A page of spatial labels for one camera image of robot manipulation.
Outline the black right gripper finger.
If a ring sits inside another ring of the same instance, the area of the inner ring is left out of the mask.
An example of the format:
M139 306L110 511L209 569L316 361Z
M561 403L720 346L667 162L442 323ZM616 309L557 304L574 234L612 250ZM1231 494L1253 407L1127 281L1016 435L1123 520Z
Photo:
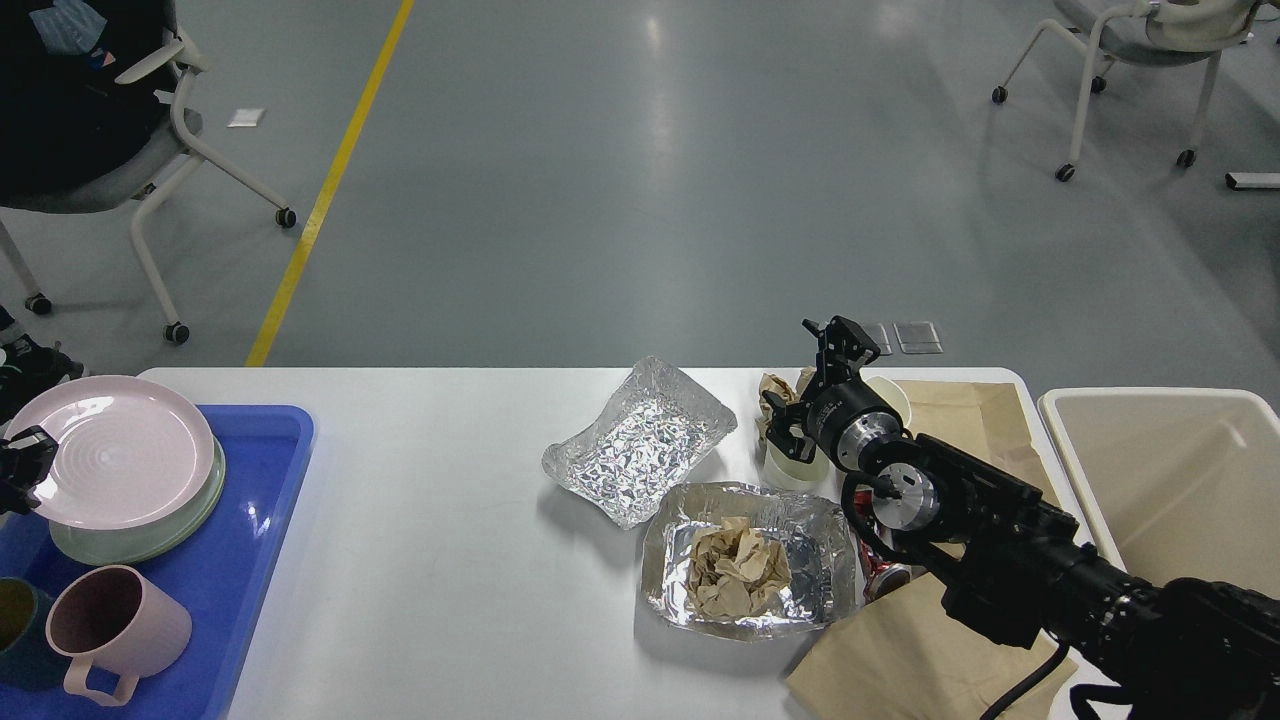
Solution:
M818 342L815 368L804 393L859 380L860 370L881 357L881 346L846 316L832 316L824 325L804 319L803 327Z
M776 395L768 393L765 397L774 410L767 441L776 445L786 457L810 462L817 451L815 441L805 429L812 401L801 398L799 404L787 406Z

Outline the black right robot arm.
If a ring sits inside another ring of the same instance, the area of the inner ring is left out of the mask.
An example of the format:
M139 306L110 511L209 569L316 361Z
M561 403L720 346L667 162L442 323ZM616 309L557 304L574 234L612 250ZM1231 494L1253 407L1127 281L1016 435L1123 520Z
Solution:
M1129 707L1132 719L1275 719L1277 601L1226 582L1152 585L1074 537L1078 520L1032 484L933 436L911 433L861 378L881 355L855 322L805 320L815 372L796 401L763 393L765 438L787 459L827 456L840 506L882 559L924 568L946 614L996 644L1057 648L987 710L995 719L1075 650L1108 679L1076 684L1071 710Z

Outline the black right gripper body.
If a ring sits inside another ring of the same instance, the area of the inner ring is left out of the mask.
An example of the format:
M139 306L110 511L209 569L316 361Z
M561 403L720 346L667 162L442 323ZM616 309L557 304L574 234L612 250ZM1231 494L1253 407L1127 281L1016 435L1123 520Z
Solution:
M902 418L864 380L812 386L803 396L804 436L842 471L879 471L902 451Z

